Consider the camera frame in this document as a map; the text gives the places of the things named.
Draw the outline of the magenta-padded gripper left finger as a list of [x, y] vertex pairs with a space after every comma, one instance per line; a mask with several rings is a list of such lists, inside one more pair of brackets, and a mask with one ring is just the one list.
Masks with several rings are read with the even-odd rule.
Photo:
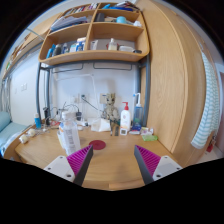
[[58, 156], [44, 170], [81, 186], [84, 182], [92, 156], [93, 146], [88, 145], [67, 157], [62, 155]]

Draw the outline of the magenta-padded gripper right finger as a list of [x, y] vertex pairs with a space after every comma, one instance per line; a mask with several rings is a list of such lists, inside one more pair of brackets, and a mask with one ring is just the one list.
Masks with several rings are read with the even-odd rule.
[[134, 148], [134, 156], [137, 160], [141, 176], [145, 185], [160, 180], [182, 167], [168, 155], [158, 156], [157, 154], [138, 145]]

